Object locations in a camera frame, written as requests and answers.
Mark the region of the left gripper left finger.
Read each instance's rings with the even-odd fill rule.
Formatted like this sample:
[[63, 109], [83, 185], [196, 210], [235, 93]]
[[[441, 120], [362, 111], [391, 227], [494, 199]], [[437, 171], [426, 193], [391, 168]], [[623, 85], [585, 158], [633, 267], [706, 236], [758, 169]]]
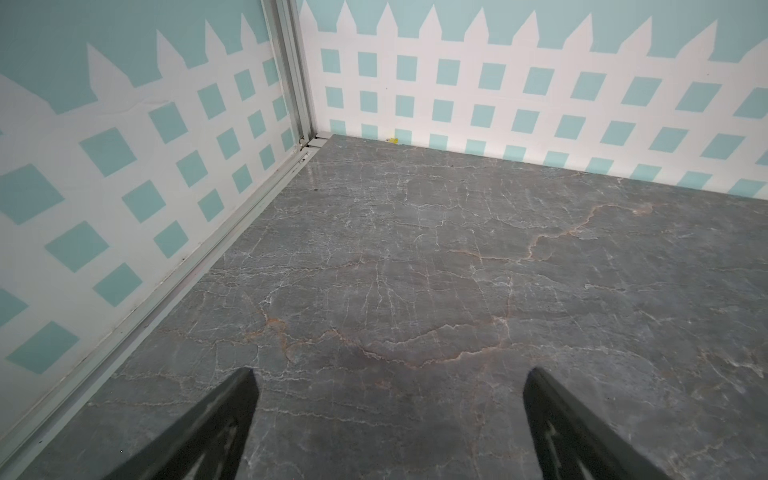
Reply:
[[259, 389], [252, 369], [234, 371], [219, 386], [108, 479], [233, 479], [239, 470]]

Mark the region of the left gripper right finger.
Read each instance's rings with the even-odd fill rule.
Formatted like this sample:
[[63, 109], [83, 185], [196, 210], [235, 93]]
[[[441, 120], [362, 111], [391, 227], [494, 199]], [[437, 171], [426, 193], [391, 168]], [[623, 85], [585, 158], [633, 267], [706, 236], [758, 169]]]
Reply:
[[523, 402], [545, 479], [666, 479], [541, 367], [527, 374]]

